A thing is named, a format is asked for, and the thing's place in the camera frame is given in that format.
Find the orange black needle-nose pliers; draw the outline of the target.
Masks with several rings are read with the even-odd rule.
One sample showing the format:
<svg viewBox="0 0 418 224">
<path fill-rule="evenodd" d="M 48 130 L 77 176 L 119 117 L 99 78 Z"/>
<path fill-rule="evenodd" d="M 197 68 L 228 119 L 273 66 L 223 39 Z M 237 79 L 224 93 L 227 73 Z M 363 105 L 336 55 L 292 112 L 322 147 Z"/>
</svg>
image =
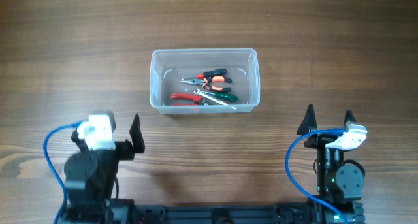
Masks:
<svg viewBox="0 0 418 224">
<path fill-rule="evenodd" d="M 232 88 L 214 86 L 213 83 L 223 82 L 223 83 L 231 84 L 233 82 L 230 78 L 223 77 L 223 76 L 213 76 L 213 77 L 206 77 L 206 78 L 189 78 L 189 79 L 181 79 L 180 81 L 185 84 L 200 86 L 202 89 L 215 92 L 215 93 L 228 93 L 232 90 Z"/>
</svg>

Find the clear plastic container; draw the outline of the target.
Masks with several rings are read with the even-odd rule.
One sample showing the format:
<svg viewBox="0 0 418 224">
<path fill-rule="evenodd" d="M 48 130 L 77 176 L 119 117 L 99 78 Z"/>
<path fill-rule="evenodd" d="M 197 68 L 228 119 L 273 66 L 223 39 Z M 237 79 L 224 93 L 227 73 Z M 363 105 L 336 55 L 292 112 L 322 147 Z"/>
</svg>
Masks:
<svg viewBox="0 0 418 224">
<path fill-rule="evenodd" d="M 227 94 L 236 95 L 238 100 L 230 106 L 217 104 L 204 98 L 208 106 L 172 106 L 175 103 L 189 103 L 188 100 L 173 100 L 172 93 L 194 94 L 200 86 L 182 83 L 181 79 L 196 78 L 196 75 L 226 69 L 223 77 L 230 78 L 231 84 L 216 82 L 214 86 L 231 87 Z M 257 52 L 252 48 L 197 48 L 156 50 L 150 66 L 150 103 L 162 114 L 220 114 L 251 112 L 261 100 L 261 85 Z"/>
</svg>

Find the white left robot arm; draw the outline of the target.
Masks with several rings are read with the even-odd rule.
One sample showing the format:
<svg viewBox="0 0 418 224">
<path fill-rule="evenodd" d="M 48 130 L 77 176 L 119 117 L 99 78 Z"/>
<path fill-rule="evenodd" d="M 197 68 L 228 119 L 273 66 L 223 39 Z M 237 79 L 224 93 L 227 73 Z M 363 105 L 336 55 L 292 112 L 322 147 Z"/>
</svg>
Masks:
<svg viewBox="0 0 418 224">
<path fill-rule="evenodd" d="M 119 185 L 116 178 L 120 161 L 132 161 L 144 153 L 139 115 L 135 115 L 131 139 L 115 141 L 116 123 L 112 112 L 92 114 L 76 124 L 71 140 L 80 151 L 64 165 L 67 200 L 58 223 L 145 223 L 131 199 L 112 197 Z"/>
</svg>

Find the red black screwdriver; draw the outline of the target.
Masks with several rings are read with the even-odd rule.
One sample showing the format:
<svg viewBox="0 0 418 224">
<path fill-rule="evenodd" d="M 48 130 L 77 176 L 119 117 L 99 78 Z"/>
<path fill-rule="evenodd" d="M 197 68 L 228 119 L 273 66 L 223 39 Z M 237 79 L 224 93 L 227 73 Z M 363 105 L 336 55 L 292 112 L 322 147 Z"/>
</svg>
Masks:
<svg viewBox="0 0 418 224">
<path fill-rule="evenodd" d="M 216 69 L 213 71 L 207 71 L 207 72 L 198 74 L 196 75 L 196 78 L 203 79 L 203 78 L 209 78 L 209 77 L 214 77 L 214 76 L 224 76 L 226 74 L 227 74 L 226 69 Z"/>
</svg>

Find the red handled cutter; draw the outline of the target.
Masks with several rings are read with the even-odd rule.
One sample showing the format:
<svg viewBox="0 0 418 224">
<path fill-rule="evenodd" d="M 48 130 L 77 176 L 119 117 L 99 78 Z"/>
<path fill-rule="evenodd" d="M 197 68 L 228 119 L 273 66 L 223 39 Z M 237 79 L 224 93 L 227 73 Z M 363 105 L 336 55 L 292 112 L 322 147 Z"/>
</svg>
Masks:
<svg viewBox="0 0 418 224">
<path fill-rule="evenodd" d="M 189 103 L 175 103 L 172 106 L 208 106 L 210 103 L 200 95 L 188 94 L 188 93 L 172 93 L 170 98 L 173 100 L 188 100 Z"/>
</svg>

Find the green handled screwdriver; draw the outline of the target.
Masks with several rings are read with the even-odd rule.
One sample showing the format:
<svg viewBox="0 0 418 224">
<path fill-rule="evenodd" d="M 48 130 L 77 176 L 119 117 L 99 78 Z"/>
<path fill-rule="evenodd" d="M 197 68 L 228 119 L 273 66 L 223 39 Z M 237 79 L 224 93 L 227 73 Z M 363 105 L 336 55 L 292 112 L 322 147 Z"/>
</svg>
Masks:
<svg viewBox="0 0 418 224">
<path fill-rule="evenodd" d="M 207 95 L 212 95 L 218 99 L 223 99 L 230 102 L 236 102 L 238 100 L 238 97 L 236 95 L 227 94 L 227 93 L 214 93 L 209 91 L 204 91 Z"/>
</svg>

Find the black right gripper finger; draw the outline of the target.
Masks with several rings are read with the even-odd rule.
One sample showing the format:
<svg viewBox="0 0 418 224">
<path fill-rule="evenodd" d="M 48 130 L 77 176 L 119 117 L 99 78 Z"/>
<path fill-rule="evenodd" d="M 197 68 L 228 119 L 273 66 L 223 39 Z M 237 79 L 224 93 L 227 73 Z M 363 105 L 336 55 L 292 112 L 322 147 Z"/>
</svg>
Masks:
<svg viewBox="0 0 418 224">
<path fill-rule="evenodd" d="M 345 125 L 347 122 L 356 122 L 356 119 L 355 119 L 355 117 L 354 117 L 354 115 L 353 115 L 353 113 L 352 113 L 352 111 L 351 111 L 351 110 L 347 110 L 347 111 L 346 111 L 346 114 L 345 114 L 345 116 L 344 116 L 344 125 Z"/>
<path fill-rule="evenodd" d="M 297 129 L 297 135 L 306 135 L 317 130 L 317 121 L 313 104 L 309 104 L 305 116 Z"/>
</svg>

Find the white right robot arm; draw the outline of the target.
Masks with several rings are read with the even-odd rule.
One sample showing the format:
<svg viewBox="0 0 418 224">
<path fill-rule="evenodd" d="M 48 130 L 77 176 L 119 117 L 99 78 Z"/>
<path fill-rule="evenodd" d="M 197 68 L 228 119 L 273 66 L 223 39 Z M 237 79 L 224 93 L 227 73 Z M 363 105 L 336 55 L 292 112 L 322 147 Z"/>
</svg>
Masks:
<svg viewBox="0 0 418 224">
<path fill-rule="evenodd" d="M 314 106 L 309 104 L 297 130 L 297 135 L 309 134 L 306 148 L 317 150 L 313 167 L 317 175 L 317 199 L 333 206 L 339 212 L 312 200 L 290 209 L 293 223 L 364 223 L 364 210 L 357 201 L 362 197 L 365 169 L 355 160 L 345 159 L 345 152 L 357 149 L 368 131 L 358 124 L 348 110 L 342 133 L 317 133 Z"/>
</svg>

